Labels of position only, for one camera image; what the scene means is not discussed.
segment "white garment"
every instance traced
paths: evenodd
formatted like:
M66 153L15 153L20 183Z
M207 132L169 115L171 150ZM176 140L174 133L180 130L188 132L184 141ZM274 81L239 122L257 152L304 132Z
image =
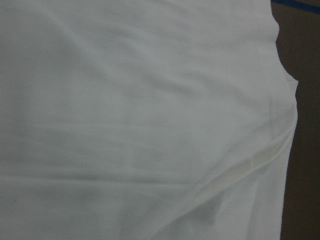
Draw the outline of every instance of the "white garment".
M297 121L269 0L2 0L1 240L277 240Z

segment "white fabric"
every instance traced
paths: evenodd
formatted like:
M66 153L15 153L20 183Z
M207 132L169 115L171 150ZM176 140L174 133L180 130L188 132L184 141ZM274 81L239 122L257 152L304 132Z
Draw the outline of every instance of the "white fabric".
M297 121L269 0L2 0L1 240L277 240Z

